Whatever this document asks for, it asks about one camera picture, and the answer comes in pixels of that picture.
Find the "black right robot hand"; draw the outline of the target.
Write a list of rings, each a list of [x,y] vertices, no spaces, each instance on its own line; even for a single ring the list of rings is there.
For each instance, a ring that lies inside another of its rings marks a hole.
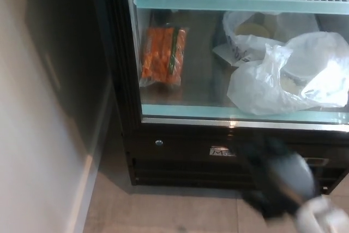
[[[243,200],[265,220],[294,216],[307,201],[321,195],[309,165],[297,152],[275,138],[261,138],[237,147],[257,192],[243,192]]]

